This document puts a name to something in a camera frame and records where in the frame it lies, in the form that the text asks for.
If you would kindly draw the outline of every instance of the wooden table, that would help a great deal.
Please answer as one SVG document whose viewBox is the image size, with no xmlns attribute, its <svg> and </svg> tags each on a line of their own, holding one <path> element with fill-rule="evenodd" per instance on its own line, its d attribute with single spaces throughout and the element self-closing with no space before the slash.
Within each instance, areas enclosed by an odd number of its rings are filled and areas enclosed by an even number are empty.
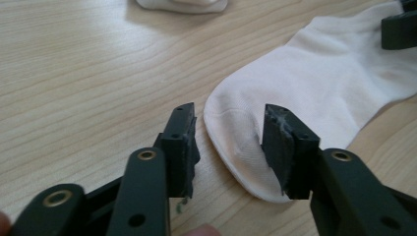
<svg viewBox="0 0 417 236">
<path fill-rule="evenodd" d="M 195 196 L 175 211 L 180 235 L 205 222 L 223 235 L 315 235 L 307 201 L 249 195 L 217 155 L 203 109 L 228 75 L 315 16 L 351 16 L 384 0 L 230 0 L 221 14 L 147 11 L 134 0 L 0 2 L 0 208 L 16 219 L 40 191 L 89 192 L 151 146 L 171 110 L 194 101 Z M 349 147 L 386 185 L 417 197 L 417 96 L 389 107 Z"/>
</svg>

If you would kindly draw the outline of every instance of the screw hole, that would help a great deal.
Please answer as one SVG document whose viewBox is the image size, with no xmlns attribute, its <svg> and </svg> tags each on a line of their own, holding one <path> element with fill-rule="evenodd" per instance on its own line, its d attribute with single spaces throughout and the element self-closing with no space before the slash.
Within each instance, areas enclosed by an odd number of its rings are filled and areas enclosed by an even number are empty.
<svg viewBox="0 0 417 236">
<path fill-rule="evenodd" d="M 399 225 L 399 223 L 395 219 L 388 217 L 388 216 L 383 216 L 381 218 L 381 222 L 383 223 L 383 225 L 385 225 L 388 228 L 392 228 L 392 229 L 401 228 L 401 225 Z"/>
<path fill-rule="evenodd" d="M 142 214 L 135 214 L 129 219 L 129 225 L 131 227 L 139 227 L 145 223 L 145 216 Z"/>
</svg>

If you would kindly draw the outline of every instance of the black bracket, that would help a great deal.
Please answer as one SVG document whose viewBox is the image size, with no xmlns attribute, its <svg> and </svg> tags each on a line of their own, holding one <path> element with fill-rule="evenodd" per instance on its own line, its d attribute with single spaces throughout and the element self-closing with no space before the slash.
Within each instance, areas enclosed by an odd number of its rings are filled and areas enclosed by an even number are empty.
<svg viewBox="0 0 417 236">
<path fill-rule="evenodd" d="M 61 184 L 38 194 L 10 236 L 170 235 L 168 198 L 192 198 L 197 148 L 194 103 L 176 107 L 153 147 L 135 150 L 125 173 L 89 194 Z"/>
<path fill-rule="evenodd" d="M 263 150 L 283 192 L 308 200 L 321 235 L 415 235 L 417 200 L 387 188 L 354 153 L 319 149 L 291 111 L 266 106 Z"/>
<path fill-rule="evenodd" d="M 417 0 L 401 0 L 403 14 L 381 21 L 382 48 L 406 49 L 417 46 Z"/>
</svg>

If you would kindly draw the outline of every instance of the finger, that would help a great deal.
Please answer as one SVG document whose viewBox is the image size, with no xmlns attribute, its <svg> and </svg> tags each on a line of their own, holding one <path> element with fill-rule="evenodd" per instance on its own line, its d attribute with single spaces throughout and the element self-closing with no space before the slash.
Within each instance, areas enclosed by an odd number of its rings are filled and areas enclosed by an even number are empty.
<svg viewBox="0 0 417 236">
<path fill-rule="evenodd" d="M 0 236 L 6 236 L 10 231 L 10 219 L 5 213 L 0 211 Z"/>
<path fill-rule="evenodd" d="M 191 230 L 190 232 L 184 234 L 183 236 L 221 236 L 220 233 L 209 224 L 204 224 L 196 229 Z"/>
</svg>

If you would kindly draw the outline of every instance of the white cloth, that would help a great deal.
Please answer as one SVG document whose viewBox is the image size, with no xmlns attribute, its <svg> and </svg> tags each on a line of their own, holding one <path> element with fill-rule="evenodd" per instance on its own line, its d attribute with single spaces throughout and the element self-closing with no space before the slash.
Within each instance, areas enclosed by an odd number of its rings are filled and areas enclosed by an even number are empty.
<svg viewBox="0 0 417 236">
<path fill-rule="evenodd" d="M 218 13 L 227 6 L 227 0 L 136 0 L 143 8 L 178 13 Z"/>
<path fill-rule="evenodd" d="M 417 48 L 381 49 L 381 19 L 401 12 L 388 2 L 351 18 L 316 17 L 215 88 L 205 107 L 208 134 L 251 194 L 288 201 L 260 146 L 266 103 L 290 109 L 321 148 L 346 148 L 380 108 L 417 92 Z"/>
</svg>

